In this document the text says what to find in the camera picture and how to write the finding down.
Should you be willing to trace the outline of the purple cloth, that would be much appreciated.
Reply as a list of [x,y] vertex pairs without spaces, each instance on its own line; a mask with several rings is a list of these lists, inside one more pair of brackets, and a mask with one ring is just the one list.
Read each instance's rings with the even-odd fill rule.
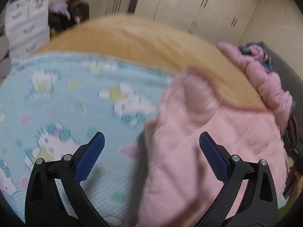
[[70,13],[68,11],[68,5],[65,1],[56,1],[56,2],[49,3],[48,10],[51,13],[55,13],[55,14],[58,14],[58,15],[63,15],[68,20],[71,19]]

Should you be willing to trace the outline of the tan bed cover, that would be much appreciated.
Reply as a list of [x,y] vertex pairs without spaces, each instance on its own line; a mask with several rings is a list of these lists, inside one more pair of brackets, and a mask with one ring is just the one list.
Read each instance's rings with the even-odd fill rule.
[[112,56],[169,73],[193,68],[210,78],[224,101],[240,107],[266,107],[245,74],[216,46],[132,15],[111,15],[81,23],[55,36],[36,52],[50,51]]

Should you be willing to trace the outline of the white drawer cabinet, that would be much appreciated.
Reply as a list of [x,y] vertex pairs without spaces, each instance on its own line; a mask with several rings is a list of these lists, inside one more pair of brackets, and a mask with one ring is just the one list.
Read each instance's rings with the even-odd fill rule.
[[10,0],[1,14],[9,55],[24,58],[50,41],[49,0]]

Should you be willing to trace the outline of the grey headboard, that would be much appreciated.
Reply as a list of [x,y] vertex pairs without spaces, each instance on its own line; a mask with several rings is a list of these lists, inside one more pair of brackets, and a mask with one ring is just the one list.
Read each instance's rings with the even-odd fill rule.
[[295,102],[294,115],[297,119],[299,141],[302,145],[302,79],[298,74],[273,50],[268,49],[275,71],[281,79],[284,91],[289,91]]

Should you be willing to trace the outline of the white glossy wardrobe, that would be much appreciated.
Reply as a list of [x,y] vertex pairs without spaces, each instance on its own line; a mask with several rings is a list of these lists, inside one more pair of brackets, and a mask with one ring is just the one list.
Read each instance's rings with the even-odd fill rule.
[[258,0],[138,0],[135,15],[213,44],[238,45]]

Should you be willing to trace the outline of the pink floral padded coat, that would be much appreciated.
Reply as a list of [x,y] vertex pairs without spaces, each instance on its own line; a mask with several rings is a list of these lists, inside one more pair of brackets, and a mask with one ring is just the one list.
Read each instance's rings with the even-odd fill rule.
[[279,75],[266,70],[254,57],[242,54],[235,45],[220,42],[218,48],[246,75],[264,104],[273,112],[283,134],[292,113],[293,98],[289,91],[282,89]]

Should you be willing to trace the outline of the blue cartoon cat blanket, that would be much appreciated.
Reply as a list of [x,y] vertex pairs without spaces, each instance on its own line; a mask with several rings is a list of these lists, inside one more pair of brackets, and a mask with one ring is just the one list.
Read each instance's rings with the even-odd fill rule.
[[13,61],[1,82],[1,192],[19,218],[35,161],[59,160],[101,132],[105,147],[81,187],[111,226],[135,226],[147,175],[144,125],[172,80],[89,54]]

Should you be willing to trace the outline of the striped dark pillow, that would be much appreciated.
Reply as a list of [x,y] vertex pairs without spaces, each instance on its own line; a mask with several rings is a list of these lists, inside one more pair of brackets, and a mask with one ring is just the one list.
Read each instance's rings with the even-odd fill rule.
[[290,166],[291,172],[288,175],[286,188],[283,192],[284,198],[288,198],[292,191],[294,190],[295,184],[298,179],[295,176],[295,171],[302,174],[302,157],[297,152],[297,145],[299,143],[299,132],[297,119],[292,114],[288,120],[286,130],[283,134],[284,149],[286,150],[287,155],[292,159],[293,165]]

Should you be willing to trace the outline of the dark bag pile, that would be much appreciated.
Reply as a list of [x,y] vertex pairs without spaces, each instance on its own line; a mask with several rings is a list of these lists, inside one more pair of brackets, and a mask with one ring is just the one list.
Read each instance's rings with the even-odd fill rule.
[[89,20],[89,4],[84,0],[54,1],[48,5],[50,33],[60,33]]

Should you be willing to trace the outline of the pink quilted jacket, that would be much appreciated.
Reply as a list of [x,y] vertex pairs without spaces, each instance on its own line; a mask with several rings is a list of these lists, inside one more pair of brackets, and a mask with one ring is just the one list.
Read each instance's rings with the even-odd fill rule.
[[145,125],[148,174],[138,226],[194,226],[228,182],[232,156],[265,160],[276,194],[284,191],[287,155],[270,111],[222,103],[206,75],[176,75]]

